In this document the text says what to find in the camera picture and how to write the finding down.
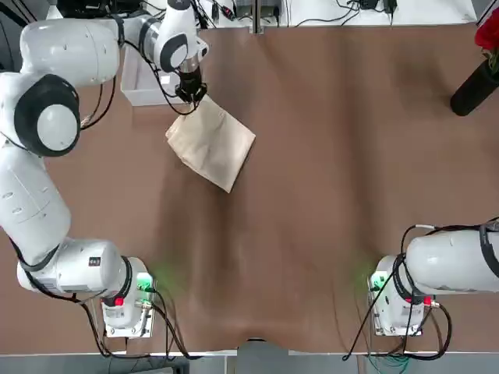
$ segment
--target black cylinder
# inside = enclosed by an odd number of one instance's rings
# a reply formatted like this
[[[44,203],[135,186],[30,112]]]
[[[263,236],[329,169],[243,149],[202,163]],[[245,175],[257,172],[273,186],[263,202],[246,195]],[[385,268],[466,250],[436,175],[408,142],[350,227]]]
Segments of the black cylinder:
[[[484,61],[455,91],[451,98],[452,111],[457,115],[468,115],[482,104],[498,86],[499,76],[493,76],[489,62]]]

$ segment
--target floor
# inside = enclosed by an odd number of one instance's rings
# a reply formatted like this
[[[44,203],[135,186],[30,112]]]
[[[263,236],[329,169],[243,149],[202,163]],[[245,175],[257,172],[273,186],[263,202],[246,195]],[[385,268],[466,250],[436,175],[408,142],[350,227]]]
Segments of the floor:
[[[362,361],[358,364],[355,358],[343,362],[339,355],[289,356],[287,351],[269,344],[253,342],[248,345],[248,347],[242,348],[245,352],[240,352],[238,358],[228,358],[229,361],[234,360],[235,370],[225,371],[225,359],[223,357],[214,357],[192,362],[189,367],[179,362],[180,373],[235,374],[237,372],[237,374],[273,374],[280,372],[303,374],[308,372],[313,374],[380,374],[365,358],[361,358]],[[153,365],[159,364],[158,360],[153,362]],[[150,370],[150,365],[145,360],[139,362],[136,366],[134,365],[134,361],[120,362],[113,360],[111,368],[109,368],[109,360],[95,355],[0,358],[2,374],[28,372],[38,372],[40,374],[125,374],[129,373],[131,369],[134,372]],[[480,374],[495,374],[498,365],[499,355],[496,354],[451,354],[430,363],[410,362],[405,373],[467,374],[478,369]],[[379,369],[383,374],[399,373],[397,369],[383,366],[380,366]]]

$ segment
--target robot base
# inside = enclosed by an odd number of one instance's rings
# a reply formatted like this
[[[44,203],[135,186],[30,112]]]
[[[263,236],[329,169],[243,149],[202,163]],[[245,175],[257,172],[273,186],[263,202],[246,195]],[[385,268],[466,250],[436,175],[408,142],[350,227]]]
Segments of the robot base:
[[[369,305],[377,297],[379,290],[389,277],[393,265],[390,256],[380,261],[377,271],[367,280]],[[411,303],[400,297],[392,280],[386,285],[383,294],[377,299],[371,312],[374,332],[377,336],[404,337],[407,331]],[[424,304],[413,305],[409,335],[418,331],[424,314]]]
[[[143,262],[129,257],[132,265],[132,284],[123,299],[122,307],[106,307],[104,304],[104,324],[108,337],[151,337],[154,313],[150,308],[152,294],[145,287],[152,287],[152,276]]]

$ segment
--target black cable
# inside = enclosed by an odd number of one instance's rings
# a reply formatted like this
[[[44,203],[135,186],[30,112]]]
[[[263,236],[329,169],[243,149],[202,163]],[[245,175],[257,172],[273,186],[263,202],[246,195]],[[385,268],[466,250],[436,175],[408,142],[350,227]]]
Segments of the black cable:
[[[207,19],[210,23],[211,23],[211,26],[213,26],[214,29],[216,29],[217,27],[215,26],[214,22],[211,20],[211,18],[208,16],[208,14],[206,13],[206,11],[204,10],[204,7],[203,5],[201,4],[201,1],[197,0],[197,5],[199,6],[199,8],[201,9],[201,12],[203,12],[203,18],[204,19]]]
[[[101,84],[99,86],[99,98],[97,99],[97,104],[95,105],[95,109],[94,109],[94,111],[92,111],[92,114],[88,116],[89,119],[87,121],[92,121],[92,119],[94,119],[94,116],[97,114],[97,111],[99,110],[99,107],[101,106],[103,91],[104,91],[104,85]]]
[[[26,6],[26,4],[24,3],[24,0],[19,0],[19,2],[25,8],[25,10],[28,11],[28,13],[30,14],[30,16],[32,16],[35,21],[38,21],[37,17],[35,17],[34,14],[30,11],[30,9]]]
[[[8,18],[10,18],[13,22],[17,23],[19,27],[26,27],[27,22],[23,18],[19,17],[16,12],[10,9],[7,5],[0,2],[0,12],[5,14]]]
[[[354,9],[353,7],[352,7],[352,8],[349,8],[349,11],[348,11],[345,15],[343,15],[343,16],[341,16],[341,17],[338,17],[338,18],[333,18],[333,19],[320,19],[320,18],[309,18],[309,19],[305,19],[305,20],[303,20],[302,22],[298,23],[298,24],[297,24],[296,26],[294,26],[294,27],[300,27],[300,26],[302,26],[304,23],[306,23],[306,22],[310,22],[310,21],[315,21],[315,22],[325,22],[325,23],[339,21],[339,20],[341,20],[341,19],[344,19],[344,18],[345,18],[348,14],[350,14],[350,12],[351,12],[352,10],[357,10],[357,9]]]
[[[412,318],[412,307],[414,306],[414,288],[411,292],[411,306],[409,308],[409,319],[407,320],[407,326],[405,327],[405,336],[402,338],[403,346],[402,346],[402,354],[405,353],[405,349],[407,348],[407,337],[409,336],[409,326],[411,325]]]
[[[109,108],[111,107],[112,105],[112,101],[114,100],[115,98],[115,91],[116,91],[116,76],[112,79],[112,91],[111,91],[111,96],[109,97],[109,101],[108,101],[108,105],[106,105],[106,108],[104,109],[104,111],[101,113],[101,115],[99,115],[96,119],[94,119],[91,123],[89,123],[88,125],[85,125],[85,126],[82,126],[81,127],[81,130],[86,130],[86,129],[89,129],[90,127],[96,125],[109,111]]]
[[[3,36],[5,37],[5,42],[7,43],[7,48],[9,49],[10,69],[14,71],[14,56],[12,55],[12,48],[10,47],[9,38],[7,37],[7,33],[5,32],[5,27],[3,26],[3,22],[1,19],[0,19],[0,27],[2,28]]]
[[[356,18],[356,17],[359,15],[359,13],[360,13],[360,9],[357,9],[357,13],[356,13],[356,14],[354,14],[353,16],[351,16],[350,18],[346,19],[345,21],[343,21],[343,23],[341,24],[341,26],[346,25],[346,23],[347,23],[349,20]]]
[[[253,17],[252,17],[252,16],[242,16],[241,18],[238,18],[237,20],[238,20],[238,21],[240,21],[240,20],[242,20],[242,19],[251,19],[251,20],[253,20]],[[267,18],[265,18],[265,17],[263,17],[262,19],[263,19],[264,21],[266,21],[267,23],[272,23],[272,21],[270,21],[269,19],[267,19]]]
[[[196,15],[196,18],[200,22],[201,30],[207,30],[208,22],[207,22],[206,18],[204,18],[204,16],[201,14],[200,10],[197,7],[196,2],[194,0],[191,0],[190,5],[193,7],[194,14]]]
[[[21,14],[21,16],[26,20],[26,22],[30,23],[30,19],[24,14],[23,10],[17,5],[15,0],[12,0],[12,4],[16,7],[17,11]]]
[[[154,311],[156,311],[161,318],[165,321],[167,328],[170,329],[170,332],[172,333],[173,339],[175,341],[175,344],[177,345],[177,348],[179,349],[180,353],[187,358],[188,360],[197,360],[199,358],[202,358],[202,356],[191,356],[189,352],[186,350],[185,346],[183,343],[179,340],[179,337],[177,336],[175,332],[175,328],[173,327],[172,323],[168,318],[166,318],[165,312],[161,310],[156,304],[152,304],[152,308]]]
[[[161,10],[162,12],[166,11],[166,9],[163,8],[158,8],[156,5],[152,5],[150,2],[145,2],[144,0],[141,1],[143,4],[149,5],[151,8],[154,8],[156,10]]]
[[[167,312],[166,312],[166,303],[165,303],[165,299],[163,298],[163,296],[157,291],[157,290],[154,290],[152,291],[155,295],[157,295],[161,301],[161,306],[163,307],[163,310],[165,311],[165,318],[168,318],[167,316]],[[171,345],[169,346],[168,345],[168,327],[165,326],[165,331],[166,331],[166,341],[165,341],[165,349],[166,349],[166,360],[167,361],[170,361],[170,348],[171,348]]]
[[[412,355],[412,354],[406,353],[406,354],[404,354],[405,357],[413,358],[413,359],[419,360],[419,361],[434,361],[434,360],[438,360],[440,357],[445,355],[445,352],[447,352],[449,345],[451,344],[451,339],[452,339],[452,318],[451,318],[451,315],[448,312],[448,310],[442,304],[440,304],[440,306],[438,308],[441,309],[441,311],[445,314],[445,318],[447,320],[447,336],[445,337],[445,342],[444,342],[443,347],[435,355],[420,356],[420,355]]]
[[[366,312],[366,315],[364,316],[364,319],[362,321],[362,323],[360,323],[360,328],[359,328],[359,331],[357,331],[357,335],[355,337],[355,339],[353,340],[353,343],[352,343],[352,346],[350,347],[350,350],[349,350],[349,353],[347,353],[346,355],[344,355],[342,357],[342,361],[347,361],[350,356],[352,356],[353,354],[353,350],[355,348],[355,346],[357,345],[357,340],[359,339],[359,336],[360,334],[362,333],[362,330],[364,328],[364,325],[366,324],[366,321],[367,319],[369,318],[370,316],[370,313],[371,311],[373,310],[374,306],[376,305],[376,302],[377,302],[377,299],[380,298],[381,294],[383,293],[383,290],[387,287],[388,285],[388,282],[392,279],[393,277],[393,274],[395,273],[395,271],[400,267],[400,263],[398,265],[398,267],[395,267],[390,275],[388,276],[387,280],[384,282],[383,286],[381,286],[380,290],[378,291],[377,295],[376,295],[376,298],[374,298],[374,300],[371,302],[371,304],[369,305],[369,308],[367,309],[367,312]]]
[[[177,110],[173,104],[171,103],[171,101],[168,99],[169,97],[170,98],[173,98],[175,96],[172,96],[170,95],[168,92],[165,91],[165,89],[163,88],[163,85],[161,84],[161,80],[159,78],[159,75],[157,73],[157,70],[153,67],[153,63],[150,62],[147,57],[140,52],[140,49],[133,43],[129,42],[129,41],[125,41],[125,44],[128,44],[130,47],[132,47],[133,49],[135,49],[139,55],[143,58],[143,60],[149,65],[149,68],[151,70],[151,72],[154,74],[154,78],[156,79],[156,82],[161,90],[161,92],[163,93],[163,96],[165,97],[165,100],[166,102],[168,103],[168,105],[170,106],[170,108],[177,114],[177,115],[190,115],[192,114],[198,107],[199,107],[199,103],[194,101],[194,108],[190,111],[187,111],[186,113],[184,112],[181,112],[179,110]]]

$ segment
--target red object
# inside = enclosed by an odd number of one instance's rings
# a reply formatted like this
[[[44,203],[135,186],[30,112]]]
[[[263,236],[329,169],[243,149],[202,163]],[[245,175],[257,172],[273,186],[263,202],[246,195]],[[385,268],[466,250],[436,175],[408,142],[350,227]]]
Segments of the red object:
[[[225,5],[221,7],[221,11],[224,13],[225,18],[230,19],[231,21],[235,19],[234,12]]]
[[[499,8],[476,31],[475,43],[490,52],[499,49]]]

